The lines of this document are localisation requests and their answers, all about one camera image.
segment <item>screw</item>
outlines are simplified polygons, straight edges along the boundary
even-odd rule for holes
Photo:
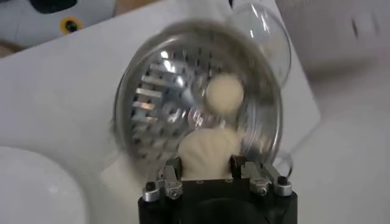
[[[179,191],[177,189],[172,189],[169,191],[170,199],[176,200],[179,198]]]
[[[261,196],[265,196],[267,194],[267,189],[265,187],[259,188],[258,194],[260,194]]]
[[[67,21],[65,23],[65,28],[71,33],[76,32],[79,29],[77,23],[74,21]]]

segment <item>yellow ring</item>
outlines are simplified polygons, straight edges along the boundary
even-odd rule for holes
[[[72,22],[76,23],[78,29],[83,29],[83,24],[77,18],[75,18],[75,17],[65,17],[65,19],[63,19],[61,21],[61,24],[60,24],[60,28],[61,28],[61,31],[62,31],[63,34],[66,35],[66,34],[71,33],[71,32],[69,32],[66,29],[66,22],[68,22],[68,21],[72,21]]]

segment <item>white dough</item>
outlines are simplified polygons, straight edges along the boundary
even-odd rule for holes
[[[237,112],[244,99],[241,82],[231,74],[220,74],[213,78],[206,89],[206,100],[211,110],[226,116]]]
[[[229,159],[239,154],[239,139],[229,128],[200,129],[179,145],[184,180],[231,178]]]

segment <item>white device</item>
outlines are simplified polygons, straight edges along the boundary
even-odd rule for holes
[[[0,41],[32,47],[111,18],[115,0],[0,0]]]
[[[361,66],[390,51],[389,1],[277,0],[308,74]]]

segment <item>white table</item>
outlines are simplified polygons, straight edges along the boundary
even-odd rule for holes
[[[293,153],[299,223],[389,223],[389,60],[313,86],[322,120]]]
[[[85,191],[92,223],[136,222],[139,185],[110,133],[116,88],[134,52],[168,24],[223,19],[203,1],[202,13],[191,10],[193,2],[161,1],[1,60],[0,145],[42,153],[68,169]],[[295,50],[292,63],[282,91],[282,150],[319,121]]]

